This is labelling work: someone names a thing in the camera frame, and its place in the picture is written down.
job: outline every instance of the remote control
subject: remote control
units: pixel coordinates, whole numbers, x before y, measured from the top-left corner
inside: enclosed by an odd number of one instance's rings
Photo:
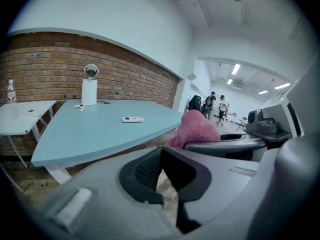
[[[141,123],[144,119],[142,117],[122,117],[122,122],[124,123]]]

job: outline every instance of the water bottle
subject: water bottle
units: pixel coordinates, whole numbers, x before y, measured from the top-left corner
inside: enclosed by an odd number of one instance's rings
[[[9,87],[8,87],[8,103],[10,106],[10,113],[13,119],[19,117],[18,114],[18,107],[17,107],[17,96],[16,91],[14,89],[14,80],[9,80]]]

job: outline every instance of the brick wall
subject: brick wall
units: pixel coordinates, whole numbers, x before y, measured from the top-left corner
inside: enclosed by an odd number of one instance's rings
[[[8,40],[0,55],[0,104],[7,102],[9,79],[14,79],[18,102],[57,100],[56,112],[66,99],[81,97],[84,68],[90,63],[99,68],[98,99],[154,101],[172,108],[179,81],[172,73],[114,44],[57,32]],[[14,142],[22,155],[33,153],[31,133]],[[14,155],[7,139],[1,141],[0,155]]]

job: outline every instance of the pink towel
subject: pink towel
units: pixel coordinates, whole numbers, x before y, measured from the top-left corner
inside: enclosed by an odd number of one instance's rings
[[[218,142],[220,133],[199,111],[190,110],[181,119],[177,136],[168,142],[167,147],[183,149],[188,142]]]

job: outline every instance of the wooden floor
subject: wooden floor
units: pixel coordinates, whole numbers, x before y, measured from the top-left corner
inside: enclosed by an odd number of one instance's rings
[[[211,118],[211,122],[217,122],[218,118]],[[219,126],[219,131],[221,134],[233,133],[238,128],[238,124],[235,126],[226,121],[223,123],[223,126]],[[243,127],[241,126],[237,133],[242,132]],[[171,140],[177,134],[176,130],[171,130],[161,136],[158,136],[150,141],[147,141],[141,145],[130,148],[126,151],[117,153],[115,155],[103,158],[110,159],[114,156],[125,155],[127,153],[142,150],[145,148],[164,146],[169,140]],[[76,165],[74,167],[67,168],[67,171],[71,176],[74,176],[85,167],[95,163],[96,161]],[[56,182],[54,178],[47,172],[44,167],[33,167],[33,165],[28,162],[29,168],[25,168],[21,162],[3,162],[3,166],[8,172],[8,174],[14,179],[14,181],[24,190],[24,193],[21,193],[16,188],[13,188],[17,195],[23,202],[38,208],[48,195],[54,192],[60,185]],[[169,218],[169,220],[175,224],[177,219],[177,208],[178,208],[178,194],[170,183],[170,180],[162,170],[157,184],[156,191],[163,195],[164,199],[164,212]]]

